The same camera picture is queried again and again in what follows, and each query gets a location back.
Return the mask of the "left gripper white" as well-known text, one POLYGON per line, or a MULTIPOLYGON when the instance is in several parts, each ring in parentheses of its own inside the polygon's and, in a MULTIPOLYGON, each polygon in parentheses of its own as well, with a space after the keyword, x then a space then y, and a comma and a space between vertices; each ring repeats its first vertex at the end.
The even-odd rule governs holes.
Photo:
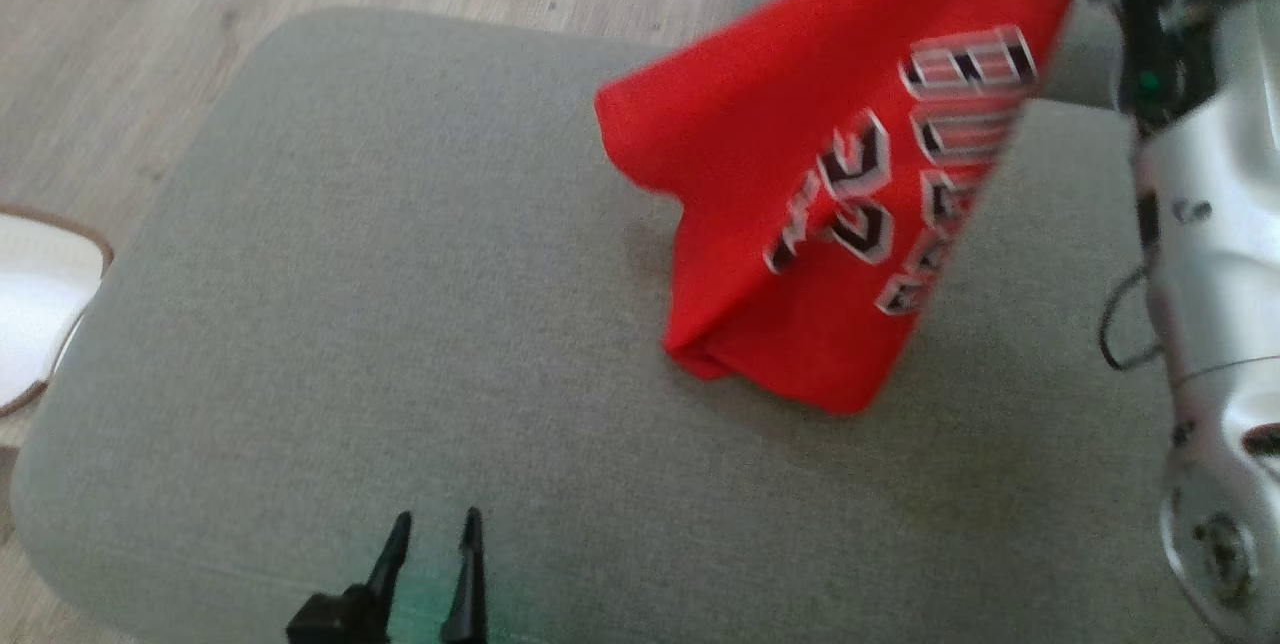
MULTIPOLYGON (((397 515, 366 584, 342 594, 316 593, 285 626, 288 644, 390 644, 388 627, 401 568, 410 549, 413 517, 397 515)), ((460 571, 440 644, 489 644, 483 512, 470 507, 463 521, 460 571)))

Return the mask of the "red basketball jersey with lettering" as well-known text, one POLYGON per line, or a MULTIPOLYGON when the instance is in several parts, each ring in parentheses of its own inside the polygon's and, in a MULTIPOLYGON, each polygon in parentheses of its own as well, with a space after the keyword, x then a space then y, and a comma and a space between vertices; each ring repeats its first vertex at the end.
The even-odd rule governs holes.
POLYGON ((833 415, 890 378, 1073 0, 772 0, 614 79, 611 163, 677 198, 668 356, 833 415))

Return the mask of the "grey fabric sofa seat cushion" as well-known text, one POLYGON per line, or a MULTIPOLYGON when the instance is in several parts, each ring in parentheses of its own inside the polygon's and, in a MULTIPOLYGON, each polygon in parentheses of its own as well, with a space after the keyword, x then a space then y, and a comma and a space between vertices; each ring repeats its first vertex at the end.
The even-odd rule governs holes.
POLYGON ((430 643, 470 507, 495 644, 1215 644, 1156 533, 1124 123, 1036 101, 882 398, 827 417, 660 348, 677 207, 591 97, 653 47, 335 10, 275 29, 116 256, 12 480, 68 604, 285 644, 413 515, 430 643))

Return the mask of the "white laundry basket brown rim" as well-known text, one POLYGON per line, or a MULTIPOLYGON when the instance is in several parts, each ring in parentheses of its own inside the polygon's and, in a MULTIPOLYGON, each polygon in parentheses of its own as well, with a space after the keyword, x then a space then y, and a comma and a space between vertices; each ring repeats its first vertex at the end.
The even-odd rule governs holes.
POLYGON ((45 392, 113 260, 97 230, 0 204, 0 419, 45 392))

